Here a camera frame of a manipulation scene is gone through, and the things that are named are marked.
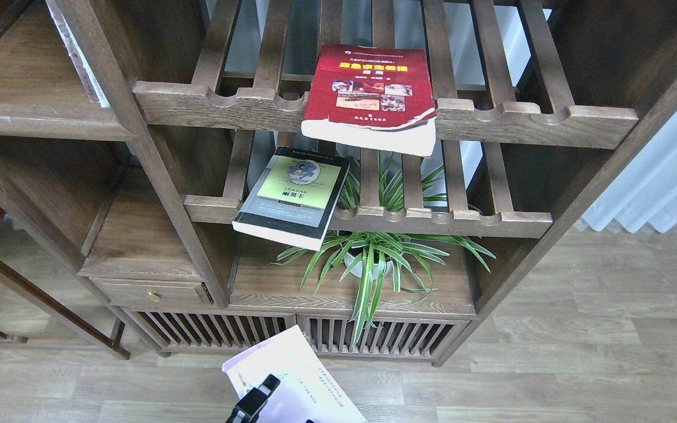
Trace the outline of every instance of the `wooden floor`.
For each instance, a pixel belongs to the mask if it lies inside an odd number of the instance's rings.
[[[22,232],[0,227],[0,258],[96,324],[110,320]],[[0,329],[57,329],[17,300],[0,288]],[[124,344],[129,361],[0,349],[0,422],[228,416],[226,357],[159,358],[132,334]],[[440,369],[323,362],[369,421],[677,422],[677,236],[572,230]]]

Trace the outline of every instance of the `black book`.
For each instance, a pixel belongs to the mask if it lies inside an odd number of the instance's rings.
[[[234,230],[317,251],[349,172],[349,160],[279,147],[242,204]]]

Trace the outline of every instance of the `wooden cabinet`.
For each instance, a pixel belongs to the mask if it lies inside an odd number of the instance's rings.
[[[299,291],[303,266],[269,267],[281,247],[229,224],[254,131],[292,144],[309,101],[311,76],[282,72],[292,2],[269,2],[249,75],[226,72],[239,1],[219,0],[210,22],[193,0],[53,3],[110,108],[87,100],[45,5],[18,11],[0,37],[0,204],[162,353],[236,350],[298,323],[319,354],[443,364],[677,109],[677,2],[465,2],[484,86],[457,86],[447,8],[419,2],[448,208],[422,204],[419,161],[405,156],[405,209],[382,209],[378,152],[363,149],[360,207],[330,228],[481,236],[498,260],[488,273],[451,251],[438,291],[387,293],[353,347],[356,282]],[[529,40],[517,86],[494,3],[518,8]],[[367,7],[373,45],[393,46],[393,3]],[[317,45],[340,41],[341,11],[322,1]],[[482,141],[470,184],[459,139]]]

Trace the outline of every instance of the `drawer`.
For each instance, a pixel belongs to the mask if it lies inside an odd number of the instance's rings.
[[[115,305],[176,306],[210,304],[202,282],[91,278]]]

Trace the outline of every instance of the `book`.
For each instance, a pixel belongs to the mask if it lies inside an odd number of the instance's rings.
[[[279,147],[233,220],[234,230],[317,251],[349,172],[349,160]]]
[[[431,155],[435,102],[425,51],[323,45],[301,132],[355,147]]]
[[[96,75],[93,74],[91,66],[88,65],[83,50],[80,49],[77,41],[75,41],[75,36],[72,35],[72,30],[67,24],[67,21],[65,21],[59,6],[54,0],[46,0],[46,5],[49,8],[51,20],[54,21],[54,25],[59,31],[59,36],[64,43],[64,47],[67,49],[67,54],[72,60],[75,72],[78,73],[80,82],[83,83],[83,88],[85,89],[88,99],[91,100],[91,102],[100,103],[103,108],[110,107],[108,100],[99,85],[99,81],[96,80]]]
[[[366,423],[304,339],[299,326],[248,348],[221,367],[242,399],[269,374],[280,384],[260,411],[258,421]]]

